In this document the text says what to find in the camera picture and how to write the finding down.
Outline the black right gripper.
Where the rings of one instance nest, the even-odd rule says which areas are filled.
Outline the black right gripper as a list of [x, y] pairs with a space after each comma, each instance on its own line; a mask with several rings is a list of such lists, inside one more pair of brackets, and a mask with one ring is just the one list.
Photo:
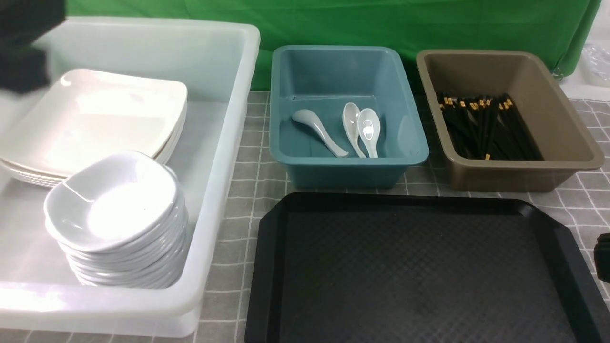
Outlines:
[[610, 233], [599, 235], [593, 248], [597, 276], [603, 282], [610, 282]]

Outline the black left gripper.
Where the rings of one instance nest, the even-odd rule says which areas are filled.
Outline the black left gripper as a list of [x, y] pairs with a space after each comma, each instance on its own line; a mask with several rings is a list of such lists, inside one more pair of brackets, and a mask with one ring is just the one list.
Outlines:
[[49, 85], [46, 50], [33, 43], [62, 24], [65, 0], [0, 2], [0, 88], [20, 95]]

